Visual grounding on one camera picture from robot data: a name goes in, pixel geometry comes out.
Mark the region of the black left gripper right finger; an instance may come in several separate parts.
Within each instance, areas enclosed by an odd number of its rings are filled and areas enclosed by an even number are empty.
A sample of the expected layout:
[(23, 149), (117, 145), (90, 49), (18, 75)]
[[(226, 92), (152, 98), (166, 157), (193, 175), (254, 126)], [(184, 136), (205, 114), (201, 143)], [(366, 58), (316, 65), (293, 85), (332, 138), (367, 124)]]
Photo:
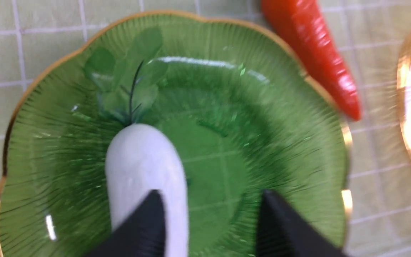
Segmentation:
[(347, 257), (278, 192), (264, 189), (255, 240), (256, 257)]

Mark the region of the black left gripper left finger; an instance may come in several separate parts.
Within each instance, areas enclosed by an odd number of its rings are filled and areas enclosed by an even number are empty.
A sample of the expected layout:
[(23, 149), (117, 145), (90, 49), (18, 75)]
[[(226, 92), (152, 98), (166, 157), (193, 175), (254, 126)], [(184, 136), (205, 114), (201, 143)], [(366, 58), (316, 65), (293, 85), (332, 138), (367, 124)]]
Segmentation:
[(158, 190), (151, 190), (111, 236), (86, 257), (163, 257), (166, 219)]

